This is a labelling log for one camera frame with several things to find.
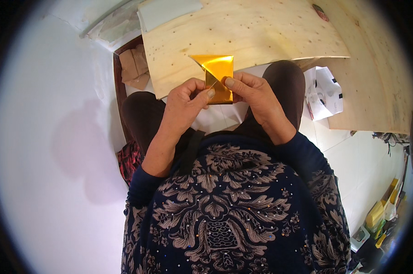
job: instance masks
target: floral patterned top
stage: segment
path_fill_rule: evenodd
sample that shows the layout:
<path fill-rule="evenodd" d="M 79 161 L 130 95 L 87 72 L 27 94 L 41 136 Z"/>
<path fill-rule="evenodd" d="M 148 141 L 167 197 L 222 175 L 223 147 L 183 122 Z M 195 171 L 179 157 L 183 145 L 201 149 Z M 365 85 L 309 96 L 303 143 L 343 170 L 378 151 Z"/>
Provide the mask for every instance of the floral patterned top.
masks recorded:
<path fill-rule="evenodd" d="M 138 168 L 124 213 L 123 274 L 345 273 L 350 260 L 337 178 L 300 133 L 204 140 L 190 175 Z"/>

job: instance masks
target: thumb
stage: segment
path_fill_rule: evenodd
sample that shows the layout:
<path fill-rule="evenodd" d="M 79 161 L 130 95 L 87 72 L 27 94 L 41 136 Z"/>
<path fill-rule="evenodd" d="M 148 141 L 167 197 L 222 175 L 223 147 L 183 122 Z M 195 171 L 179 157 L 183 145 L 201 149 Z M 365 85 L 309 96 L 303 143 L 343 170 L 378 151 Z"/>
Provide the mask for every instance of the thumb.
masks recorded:
<path fill-rule="evenodd" d="M 226 78 L 225 85 L 230 90 L 232 90 L 232 92 L 235 92 L 236 94 L 240 95 L 243 98 L 251 94 L 253 90 L 251 87 L 244 84 L 242 81 L 239 81 L 231 77 Z"/>
<path fill-rule="evenodd" d="M 192 104 L 196 106 L 196 108 L 205 108 L 209 101 L 214 97 L 216 91 L 214 89 L 207 89 L 199 92 L 193 100 L 191 100 Z"/>

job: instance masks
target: leg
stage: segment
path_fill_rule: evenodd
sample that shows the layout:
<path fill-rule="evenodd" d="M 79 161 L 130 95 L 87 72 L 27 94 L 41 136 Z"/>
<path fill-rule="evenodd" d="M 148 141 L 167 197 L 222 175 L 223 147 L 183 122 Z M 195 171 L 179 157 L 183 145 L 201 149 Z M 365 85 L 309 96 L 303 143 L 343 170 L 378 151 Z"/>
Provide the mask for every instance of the leg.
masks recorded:
<path fill-rule="evenodd" d="M 286 117 L 298 130 L 306 91 L 306 79 L 302 70 L 293 62 L 281 60 L 272 63 L 264 72 L 263 78 L 274 91 Z"/>
<path fill-rule="evenodd" d="M 298 130 L 306 89 L 306 81 L 301 69 L 290 61 L 281 60 L 272 63 L 264 72 L 263 78 L 267 80 L 274 91 L 286 117 Z M 246 135 L 269 144 L 272 143 L 269 135 L 255 120 L 250 107 L 247 118 L 234 130 L 234 133 Z"/>
<path fill-rule="evenodd" d="M 158 132 L 164 115 L 165 103 L 156 100 L 153 93 L 135 92 L 127 97 L 122 105 L 124 123 L 138 143 L 143 155 Z M 189 128 L 176 145 L 175 159 L 185 150 L 194 129 Z"/>

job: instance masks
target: black strap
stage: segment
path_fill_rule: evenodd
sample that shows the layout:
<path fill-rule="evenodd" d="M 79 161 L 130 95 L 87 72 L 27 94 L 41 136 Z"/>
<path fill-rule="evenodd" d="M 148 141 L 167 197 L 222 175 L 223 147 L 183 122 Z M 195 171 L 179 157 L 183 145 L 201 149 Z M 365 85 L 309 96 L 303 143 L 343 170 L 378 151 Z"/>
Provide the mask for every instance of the black strap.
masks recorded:
<path fill-rule="evenodd" d="M 202 141 L 205 132 L 197 130 L 192 135 L 190 142 L 188 143 L 187 149 L 184 151 L 181 158 L 181 167 L 179 169 L 179 174 L 188 175 L 193 169 L 194 161 L 196 160 L 197 151 L 199 149 L 200 142 Z"/>

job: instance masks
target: yellow paper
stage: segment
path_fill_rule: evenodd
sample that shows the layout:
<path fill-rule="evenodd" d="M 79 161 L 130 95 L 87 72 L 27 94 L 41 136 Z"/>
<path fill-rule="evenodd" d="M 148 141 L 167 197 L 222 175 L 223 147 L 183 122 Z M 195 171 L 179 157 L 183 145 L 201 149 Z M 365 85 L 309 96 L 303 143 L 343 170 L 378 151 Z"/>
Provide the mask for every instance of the yellow paper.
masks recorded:
<path fill-rule="evenodd" d="M 234 57 L 232 55 L 191 55 L 205 71 L 205 85 L 213 87 L 215 96 L 209 105 L 232 104 L 232 91 L 225 86 L 226 77 L 234 75 Z"/>

